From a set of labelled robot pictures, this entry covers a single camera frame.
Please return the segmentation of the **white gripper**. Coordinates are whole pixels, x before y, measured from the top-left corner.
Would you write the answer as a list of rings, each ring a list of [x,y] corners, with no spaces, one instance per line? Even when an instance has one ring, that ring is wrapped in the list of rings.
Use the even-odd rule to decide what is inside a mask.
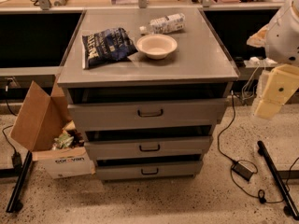
[[[299,67],[283,64],[272,69],[263,91],[263,100],[255,99],[253,102],[253,115],[260,119],[273,118],[298,89]]]

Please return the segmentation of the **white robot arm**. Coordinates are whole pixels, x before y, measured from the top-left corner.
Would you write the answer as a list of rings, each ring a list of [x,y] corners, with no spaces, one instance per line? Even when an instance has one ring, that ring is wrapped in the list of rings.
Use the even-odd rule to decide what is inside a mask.
[[[286,0],[274,17],[247,44],[264,48],[278,65],[260,75],[253,115],[271,119],[299,89],[299,0]]]

